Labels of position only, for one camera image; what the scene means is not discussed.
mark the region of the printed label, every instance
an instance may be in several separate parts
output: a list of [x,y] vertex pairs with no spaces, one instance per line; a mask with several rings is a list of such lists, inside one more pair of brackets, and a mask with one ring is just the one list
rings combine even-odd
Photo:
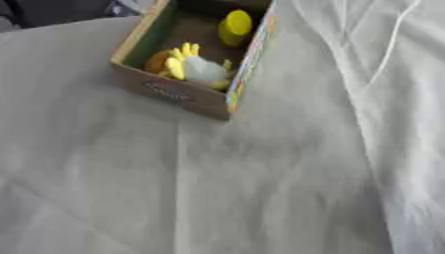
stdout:
[[159,83],[156,83],[152,80],[148,80],[145,81],[144,86],[149,88],[151,90],[151,92],[155,95],[170,99],[170,100],[174,100],[174,101],[185,101],[185,100],[190,100],[190,97],[185,95],[185,94],[181,94],[177,91],[174,91],[173,89],[168,89],[166,87],[166,85],[162,85]]

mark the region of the dark object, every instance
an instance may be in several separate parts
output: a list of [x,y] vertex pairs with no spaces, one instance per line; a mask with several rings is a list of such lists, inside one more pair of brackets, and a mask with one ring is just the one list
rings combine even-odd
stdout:
[[22,28],[28,28],[30,24],[25,18],[25,12],[17,0],[4,0],[8,5],[11,15],[3,14],[2,16],[7,18],[12,24],[18,25]]
[[1,16],[21,28],[138,15],[117,0],[4,0],[11,14]]

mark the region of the table surface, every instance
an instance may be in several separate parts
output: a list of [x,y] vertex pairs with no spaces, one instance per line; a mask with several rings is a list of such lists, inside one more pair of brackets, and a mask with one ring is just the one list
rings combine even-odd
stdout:
[[413,3],[280,1],[226,123],[122,88],[137,18],[1,34],[2,254],[443,253],[445,16]]

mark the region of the box side panel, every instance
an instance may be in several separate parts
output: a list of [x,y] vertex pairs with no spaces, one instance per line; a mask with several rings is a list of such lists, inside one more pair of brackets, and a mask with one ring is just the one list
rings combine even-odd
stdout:
[[263,53],[264,46],[273,33],[275,24],[273,7],[274,3],[272,2],[248,47],[246,57],[240,65],[238,74],[229,86],[226,94],[226,103],[230,113],[233,113],[239,104],[244,86],[249,83],[253,70]]
[[144,31],[136,46],[128,53],[123,64],[141,68],[144,63],[160,50],[172,30],[178,11],[178,3],[170,0],[159,16],[155,19],[148,31]]
[[197,87],[176,79],[163,78],[122,64],[118,68],[126,75],[127,87],[138,93],[177,104],[185,109],[227,120],[225,94]]

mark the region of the white sheet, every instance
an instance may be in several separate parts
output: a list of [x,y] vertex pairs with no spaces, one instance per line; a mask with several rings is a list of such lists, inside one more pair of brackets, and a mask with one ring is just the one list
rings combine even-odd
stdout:
[[443,5],[280,1],[229,123],[119,87],[135,18],[1,35],[1,253],[443,253]]

